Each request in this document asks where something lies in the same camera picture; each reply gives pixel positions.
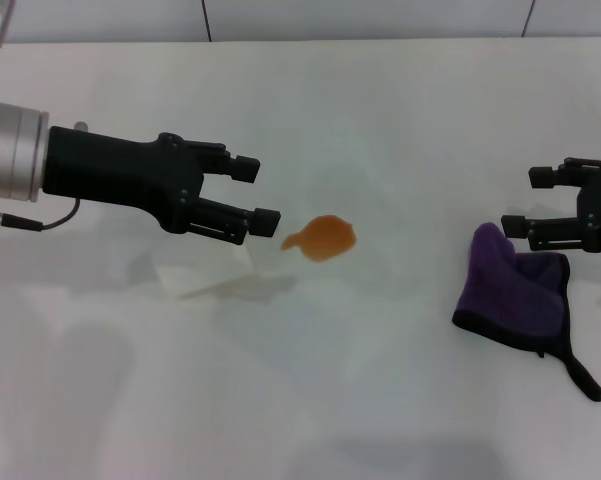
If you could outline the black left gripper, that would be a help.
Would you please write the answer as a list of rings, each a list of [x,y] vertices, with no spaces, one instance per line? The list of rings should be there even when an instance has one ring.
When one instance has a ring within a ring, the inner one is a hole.
[[[133,207],[153,216],[163,230],[183,234],[189,231],[203,173],[254,183],[260,166],[255,158],[232,157],[222,143],[167,133],[143,143],[53,127],[44,192]]]

